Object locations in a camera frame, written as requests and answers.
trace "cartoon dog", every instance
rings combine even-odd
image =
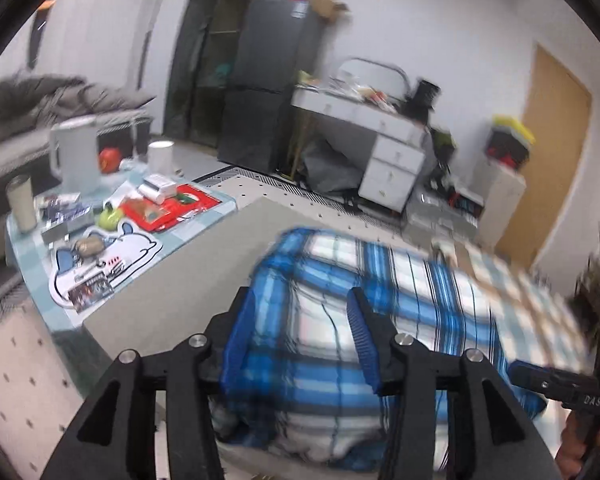
[[[117,235],[92,226],[83,237],[93,235],[101,237],[105,245],[105,250],[94,258],[83,261],[77,251],[69,248],[54,251],[54,272],[49,277],[49,292],[61,306],[73,307],[69,291],[101,272],[115,288],[146,266],[162,248],[155,237],[127,219],[118,223]]]

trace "refrigerator door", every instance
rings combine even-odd
[[[316,17],[308,2],[252,0],[240,34],[230,85],[282,92],[293,84],[308,16]]]
[[[275,170],[287,100],[282,94],[257,90],[227,92],[218,159],[261,173]]]

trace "vanity table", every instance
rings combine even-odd
[[[402,211],[425,157],[419,147],[424,134],[421,124],[328,90],[298,87],[292,105],[302,110],[292,179],[298,169],[304,141],[315,123],[312,115],[333,117],[376,133],[376,142],[358,194],[394,211]]]

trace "metal screw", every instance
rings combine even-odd
[[[189,346],[200,348],[206,345],[206,336],[204,334],[194,334],[189,338]]]
[[[472,363],[479,363],[484,359],[484,354],[477,348],[471,348],[470,350],[466,351],[466,358]]]
[[[118,356],[118,359],[120,359],[120,362],[123,365],[128,365],[129,363],[132,363],[133,361],[136,360],[136,351],[135,350],[125,350],[120,353],[120,355]]]
[[[411,346],[415,341],[412,335],[403,333],[396,334],[394,340],[400,346]]]

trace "white pitcher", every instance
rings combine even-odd
[[[69,119],[51,128],[49,165],[52,175],[62,181],[64,192],[89,194],[98,189],[98,129],[94,116]]]

